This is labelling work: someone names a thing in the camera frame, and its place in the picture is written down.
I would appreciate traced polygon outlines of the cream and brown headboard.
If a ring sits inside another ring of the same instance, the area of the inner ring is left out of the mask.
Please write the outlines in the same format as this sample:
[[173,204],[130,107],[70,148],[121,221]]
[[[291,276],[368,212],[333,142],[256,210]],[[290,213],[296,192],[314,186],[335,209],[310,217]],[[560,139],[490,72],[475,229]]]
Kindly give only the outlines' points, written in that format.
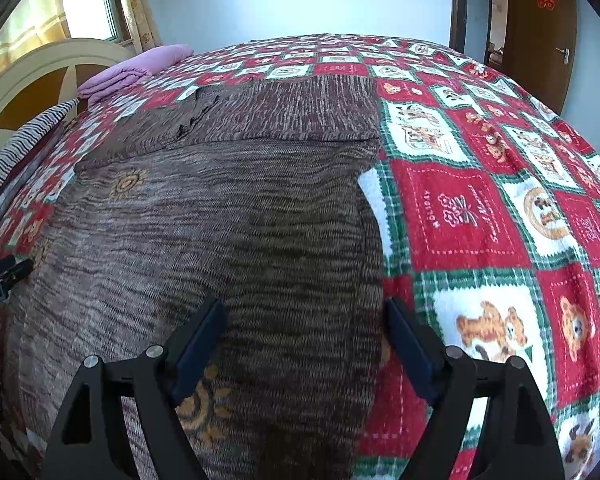
[[46,44],[17,60],[0,75],[0,151],[26,122],[74,99],[88,78],[134,55],[130,46],[74,38]]

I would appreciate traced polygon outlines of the brown wooden door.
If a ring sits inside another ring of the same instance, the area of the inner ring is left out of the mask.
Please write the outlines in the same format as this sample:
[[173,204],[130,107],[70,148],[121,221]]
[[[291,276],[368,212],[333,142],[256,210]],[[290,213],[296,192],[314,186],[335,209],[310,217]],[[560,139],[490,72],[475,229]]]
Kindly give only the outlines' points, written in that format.
[[[508,0],[502,72],[559,114],[564,107],[577,39],[576,0],[553,11],[535,0]],[[568,65],[556,48],[569,48]]]

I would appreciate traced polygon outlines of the folded pink blanket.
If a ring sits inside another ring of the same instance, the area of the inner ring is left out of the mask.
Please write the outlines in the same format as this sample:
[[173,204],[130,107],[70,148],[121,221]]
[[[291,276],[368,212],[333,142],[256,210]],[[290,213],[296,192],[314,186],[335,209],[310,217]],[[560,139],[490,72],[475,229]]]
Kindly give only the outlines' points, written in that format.
[[163,72],[192,54],[193,49],[185,44],[154,47],[87,79],[76,89],[78,98],[91,107],[122,89]]

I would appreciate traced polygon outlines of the yellow curtain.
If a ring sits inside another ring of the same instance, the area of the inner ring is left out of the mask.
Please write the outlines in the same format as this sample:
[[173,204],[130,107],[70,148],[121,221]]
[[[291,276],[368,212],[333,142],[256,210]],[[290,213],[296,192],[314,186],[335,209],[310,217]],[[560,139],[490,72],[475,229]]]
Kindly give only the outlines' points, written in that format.
[[135,53],[159,47],[161,40],[148,0],[121,0],[121,3]]

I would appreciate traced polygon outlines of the striped pillow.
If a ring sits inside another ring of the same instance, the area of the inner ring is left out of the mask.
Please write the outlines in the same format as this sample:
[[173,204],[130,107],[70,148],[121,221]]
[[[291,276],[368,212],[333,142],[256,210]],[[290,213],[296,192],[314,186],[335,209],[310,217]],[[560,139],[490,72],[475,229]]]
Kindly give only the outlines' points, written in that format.
[[50,135],[60,128],[79,102],[78,98],[74,98],[44,110],[9,138],[0,151],[0,194],[7,183],[50,142]]

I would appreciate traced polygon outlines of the window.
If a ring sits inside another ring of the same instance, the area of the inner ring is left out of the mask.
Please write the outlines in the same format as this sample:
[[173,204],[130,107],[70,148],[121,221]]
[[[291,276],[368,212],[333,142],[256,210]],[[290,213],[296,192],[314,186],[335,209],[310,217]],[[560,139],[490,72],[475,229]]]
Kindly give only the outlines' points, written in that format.
[[72,38],[100,39],[121,44],[130,39],[122,0],[62,0]]

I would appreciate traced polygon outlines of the red checkered patchwork bedspread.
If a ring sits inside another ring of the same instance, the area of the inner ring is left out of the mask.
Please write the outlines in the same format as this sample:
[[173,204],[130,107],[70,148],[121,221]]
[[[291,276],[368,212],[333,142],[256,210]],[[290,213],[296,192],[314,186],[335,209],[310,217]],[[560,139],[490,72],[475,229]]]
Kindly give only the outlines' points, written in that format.
[[[515,81],[449,48],[321,34],[184,58],[51,134],[33,174],[7,197],[0,259],[33,260],[76,165],[122,119],[204,87],[322,75],[361,76],[377,89],[379,150],[358,185],[379,230],[382,301],[399,298],[478,364],[521,360],[547,410],[562,476],[592,474],[600,463],[600,155]],[[0,304],[0,413],[7,441],[38,472],[50,436],[23,426],[2,374],[9,298],[29,278]],[[430,418],[380,329],[373,401],[346,479],[400,477]]]

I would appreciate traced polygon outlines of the dark door frame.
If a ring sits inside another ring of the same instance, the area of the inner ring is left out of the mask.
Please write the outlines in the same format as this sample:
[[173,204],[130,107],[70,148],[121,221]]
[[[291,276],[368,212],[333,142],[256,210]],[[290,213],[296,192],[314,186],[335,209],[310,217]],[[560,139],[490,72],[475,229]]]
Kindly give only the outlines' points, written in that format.
[[450,47],[465,52],[468,0],[452,0]]

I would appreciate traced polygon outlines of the brown knitted sweater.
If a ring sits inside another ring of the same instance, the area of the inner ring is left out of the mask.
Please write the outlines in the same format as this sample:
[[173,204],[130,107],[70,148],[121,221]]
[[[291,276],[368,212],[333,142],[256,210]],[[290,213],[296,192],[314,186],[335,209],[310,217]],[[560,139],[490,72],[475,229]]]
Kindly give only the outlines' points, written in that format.
[[180,411],[213,479],[345,479],[380,361],[382,258],[358,177],[373,81],[198,89],[76,165],[9,298],[10,408],[47,438],[79,362],[137,356],[208,295],[228,323]]

